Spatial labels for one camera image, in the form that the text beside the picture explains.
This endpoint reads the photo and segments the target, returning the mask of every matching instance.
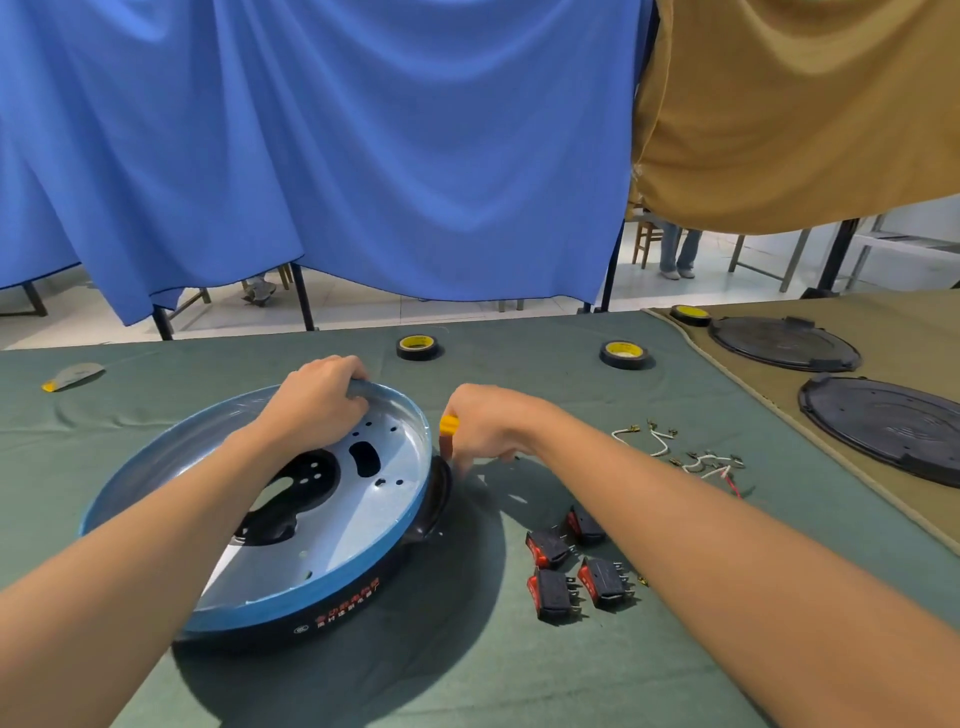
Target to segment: tan fabric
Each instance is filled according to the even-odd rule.
[[[820,301],[770,301],[705,306],[721,316],[800,316],[846,339],[863,357],[857,376],[888,381],[960,401],[960,290],[844,296]],[[658,311],[667,315],[667,310]],[[880,463],[826,434],[804,415],[800,387],[812,375],[729,352],[705,328],[681,326],[694,346],[762,397],[853,474],[960,554],[960,488],[923,480]]]
[[[800,230],[960,192],[960,0],[658,0],[631,201]]]

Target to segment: red wire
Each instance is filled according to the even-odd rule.
[[[733,491],[733,493],[740,498],[740,500],[743,500],[743,496],[740,495],[740,491],[738,491],[736,486],[733,484],[733,478],[731,478],[729,475],[724,475],[723,479],[727,481],[727,485],[730,486],[730,489]]]

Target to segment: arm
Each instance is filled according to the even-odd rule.
[[[539,457],[784,728],[956,724],[960,635],[867,572],[545,401],[464,385],[445,414],[461,473]]]
[[[263,487],[363,417],[346,392],[365,376],[355,356],[293,372],[251,425],[0,593],[0,725],[110,725]]]

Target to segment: sneaker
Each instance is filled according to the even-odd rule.
[[[276,283],[270,283],[268,280],[263,279],[253,279],[247,288],[247,295],[250,297],[247,299],[247,296],[244,296],[244,298],[253,305],[262,306],[270,300],[270,297],[274,295],[275,291]]]

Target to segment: wooden chair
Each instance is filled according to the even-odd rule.
[[[633,214],[627,218],[627,222],[636,222],[633,263],[636,264],[636,257],[639,255],[642,248],[643,258],[640,261],[640,269],[645,269],[647,267],[647,256],[650,254],[650,244],[655,241],[660,242],[663,239],[663,230],[657,227],[656,223],[650,216],[649,211],[643,207],[634,207]],[[644,245],[642,246],[640,245],[641,236],[646,238]]]

